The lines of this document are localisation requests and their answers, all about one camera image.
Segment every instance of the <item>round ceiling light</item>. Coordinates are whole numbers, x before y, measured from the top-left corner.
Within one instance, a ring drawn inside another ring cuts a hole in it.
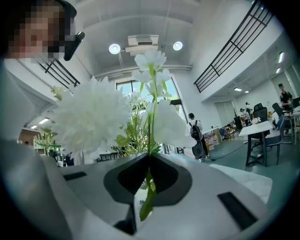
[[[114,43],[109,46],[108,50],[112,54],[118,54],[121,51],[121,47],[118,44]]]
[[[179,51],[182,48],[182,42],[178,41],[173,44],[173,48],[175,51]]]

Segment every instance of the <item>metal railing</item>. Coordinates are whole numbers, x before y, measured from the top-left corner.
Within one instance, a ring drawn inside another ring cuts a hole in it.
[[[43,70],[45,70],[45,73],[52,76],[67,89],[71,84],[74,87],[80,84],[80,82],[62,65],[58,59],[53,59],[50,63],[41,59],[38,64],[43,68]]]
[[[253,43],[265,29],[273,14],[255,0],[236,31],[218,55],[194,82],[201,93],[220,77]]]

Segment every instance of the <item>gray floor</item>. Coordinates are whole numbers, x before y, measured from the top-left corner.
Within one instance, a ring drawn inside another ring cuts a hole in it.
[[[244,141],[238,140],[225,141],[215,146],[215,149],[210,152],[210,157],[216,158],[217,160],[214,162],[205,160],[201,164],[223,165],[271,178],[273,180],[273,184],[267,206],[270,210],[273,210],[286,202],[299,175],[299,142],[300,141],[298,141],[297,146],[289,144],[281,145],[278,165],[276,165],[277,157],[275,147],[273,149],[267,148],[268,167],[264,167],[260,164],[245,167],[247,144],[244,144]],[[197,161],[183,154],[178,154],[177,157]]]

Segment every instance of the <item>air conditioner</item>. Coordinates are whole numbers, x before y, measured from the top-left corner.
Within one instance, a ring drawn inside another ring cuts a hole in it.
[[[128,36],[128,47],[125,48],[125,52],[130,53],[130,56],[143,54],[148,49],[158,49],[158,35]]]

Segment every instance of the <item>black slot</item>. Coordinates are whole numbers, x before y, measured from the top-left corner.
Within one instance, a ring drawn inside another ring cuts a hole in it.
[[[257,218],[230,192],[219,194],[218,198],[226,207],[241,230],[250,227]]]
[[[75,173],[64,175],[64,179],[66,181],[70,181],[70,180],[73,180],[73,179],[76,179],[76,178],[81,178],[81,177],[84,177],[84,176],[86,176],[85,172],[75,172]]]

